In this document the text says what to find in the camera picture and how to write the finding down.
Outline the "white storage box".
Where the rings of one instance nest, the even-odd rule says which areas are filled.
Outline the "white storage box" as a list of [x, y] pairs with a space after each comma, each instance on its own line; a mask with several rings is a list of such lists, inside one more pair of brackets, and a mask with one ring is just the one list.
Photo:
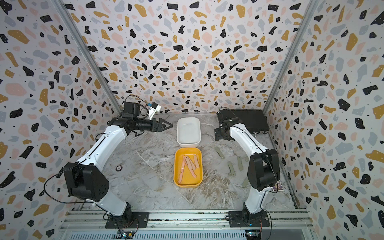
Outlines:
[[198, 118], [188, 117], [178, 120], [177, 142], [181, 148], [198, 147], [201, 139], [201, 124]]

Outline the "pink folding knife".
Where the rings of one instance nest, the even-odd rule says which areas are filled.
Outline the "pink folding knife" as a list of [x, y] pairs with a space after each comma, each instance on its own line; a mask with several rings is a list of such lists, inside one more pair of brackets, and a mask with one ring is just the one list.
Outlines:
[[184, 156], [184, 160], [187, 162], [188, 168], [190, 170], [196, 169], [196, 166], [193, 164], [193, 161], [191, 160], [191, 158], [189, 156]]

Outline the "long pink fruit knife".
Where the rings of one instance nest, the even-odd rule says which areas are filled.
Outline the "long pink fruit knife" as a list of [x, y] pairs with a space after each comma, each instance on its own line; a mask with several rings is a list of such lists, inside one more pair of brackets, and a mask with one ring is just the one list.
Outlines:
[[186, 165], [185, 157], [182, 156], [182, 163], [181, 163], [180, 173], [179, 173], [179, 177], [178, 177], [178, 184], [179, 185], [182, 183], [182, 180], [183, 180], [185, 165]]

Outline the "pink folding knife angled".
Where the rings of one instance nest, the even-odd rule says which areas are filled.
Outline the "pink folding knife angled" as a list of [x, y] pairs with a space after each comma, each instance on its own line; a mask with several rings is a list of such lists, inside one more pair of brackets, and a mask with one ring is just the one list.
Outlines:
[[200, 167], [198, 156], [194, 154], [193, 157], [194, 157], [195, 167], [198, 169]]

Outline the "yellow storage box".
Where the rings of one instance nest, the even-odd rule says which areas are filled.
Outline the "yellow storage box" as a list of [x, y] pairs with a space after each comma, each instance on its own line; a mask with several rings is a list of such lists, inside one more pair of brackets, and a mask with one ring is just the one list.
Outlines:
[[203, 181], [202, 153], [198, 148], [181, 148], [175, 154], [174, 182], [180, 188], [195, 188]]

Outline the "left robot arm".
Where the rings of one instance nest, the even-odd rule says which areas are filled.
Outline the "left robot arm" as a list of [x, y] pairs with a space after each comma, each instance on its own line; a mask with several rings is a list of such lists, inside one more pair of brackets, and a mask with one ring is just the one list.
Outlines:
[[130, 133], [138, 137], [144, 131], [163, 132], [173, 126], [164, 119], [154, 119], [154, 115], [161, 110], [160, 105], [152, 103], [146, 106], [144, 117], [140, 116], [141, 107], [139, 103], [125, 102], [121, 114], [108, 121], [106, 130], [95, 145], [63, 169], [70, 196], [94, 203], [123, 226], [134, 220], [132, 207], [110, 190], [110, 183], [102, 171], [113, 151]]

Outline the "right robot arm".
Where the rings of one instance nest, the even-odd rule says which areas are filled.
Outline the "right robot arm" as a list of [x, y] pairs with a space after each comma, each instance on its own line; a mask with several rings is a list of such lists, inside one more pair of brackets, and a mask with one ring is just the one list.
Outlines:
[[280, 180], [279, 156], [275, 149], [262, 145], [232, 110], [219, 110], [217, 117], [219, 127], [215, 129], [215, 140], [236, 141], [249, 157], [247, 179], [251, 188], [241, 217], [247, 226], [251, 226], [263, 216], [265, 196], [278, 192], [273, 188]]

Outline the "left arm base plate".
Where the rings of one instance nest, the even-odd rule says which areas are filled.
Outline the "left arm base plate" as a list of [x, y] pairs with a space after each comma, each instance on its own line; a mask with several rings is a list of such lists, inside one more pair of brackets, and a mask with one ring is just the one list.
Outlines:
[[106, 222], [106, 229], [126, 229], [126, 228], [139, 228], [145, 229], [149, 220], [149, 212], [132, 212], [127, 216], [108, 216]]

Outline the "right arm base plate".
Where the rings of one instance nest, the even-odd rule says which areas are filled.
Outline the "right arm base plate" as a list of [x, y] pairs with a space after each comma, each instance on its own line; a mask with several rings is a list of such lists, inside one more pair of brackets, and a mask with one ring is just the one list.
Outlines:
[[229, 211], [226, 219], [229, 221], [231, 228], [261, 228], [270, 226], [270, 219], [266, 211], [256, 214], [250, 214], [247, 210]]

